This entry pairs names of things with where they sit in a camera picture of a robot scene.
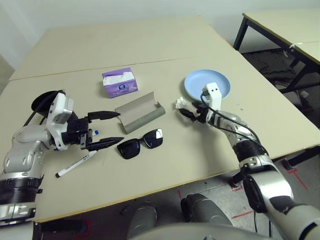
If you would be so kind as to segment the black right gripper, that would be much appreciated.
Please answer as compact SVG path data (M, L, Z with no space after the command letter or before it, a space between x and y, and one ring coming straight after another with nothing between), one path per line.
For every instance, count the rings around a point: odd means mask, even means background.
M189 111L185 108L180 108L179 112L190 119L192 122L200 122L202 124L205 124L207 122L207 114L208 114L208 107L205 106L203 103L195 103L194 104L196 108L196 112L199 114L198 116L195 116L193 112Z

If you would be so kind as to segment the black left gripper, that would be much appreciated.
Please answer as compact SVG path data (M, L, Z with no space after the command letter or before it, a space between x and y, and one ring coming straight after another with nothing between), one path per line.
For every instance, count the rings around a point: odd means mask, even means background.
M89 128L90 120L108 120L120 116L115 111L94 111L89 112L87 117L74 119L67 123L66 132L61 134L62 142L65 145L79 145L80 148L89 151L98 151L109 148L124 139L124 137L107 137L93 142L93 130Z

